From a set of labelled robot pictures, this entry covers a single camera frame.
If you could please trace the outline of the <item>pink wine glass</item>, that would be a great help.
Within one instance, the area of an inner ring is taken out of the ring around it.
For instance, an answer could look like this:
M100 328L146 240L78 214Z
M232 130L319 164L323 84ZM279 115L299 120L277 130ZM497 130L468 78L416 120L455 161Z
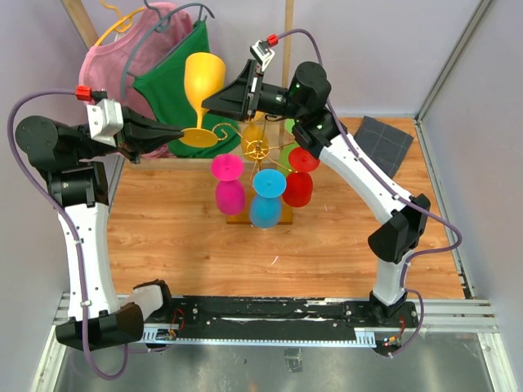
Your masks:
M235 216L244 209L246 193L239 180L243 171L243 161L233 154L221 154L212 161L211 172L218 180L215 201L219 211L225 215Z

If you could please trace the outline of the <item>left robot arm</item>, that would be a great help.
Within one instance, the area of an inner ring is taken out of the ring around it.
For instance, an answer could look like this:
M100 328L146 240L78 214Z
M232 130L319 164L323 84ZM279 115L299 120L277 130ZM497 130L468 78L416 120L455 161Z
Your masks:
M117 108L110 119L99 105L89 107L88 123L68 126L31 115L17 125L15 139L45 180L44 196L57 210L69 265L68 319L56 339L76 350L100 350L137 342L148 317L166 323L175 303L163 280L142 283L121 301L110 271L107 223L109 185L97 157L120 153L132 163L161 144L183 136L174 127Z

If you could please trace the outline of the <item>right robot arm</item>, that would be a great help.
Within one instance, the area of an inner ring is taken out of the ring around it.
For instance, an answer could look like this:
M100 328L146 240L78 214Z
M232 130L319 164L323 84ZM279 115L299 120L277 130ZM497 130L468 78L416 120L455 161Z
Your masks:
M366 203L380 227L368 238L378 258L377 280L369 294L371 319L381 327L393 324L404 304L407 259L424 233L431 203L393 183L357 146L327 100L331 84L324 67L302 62L289 87L263 81L262 67L249 60L230 84L203 100L212 114L246 121L257 112L294 120L295 141L333 169Z

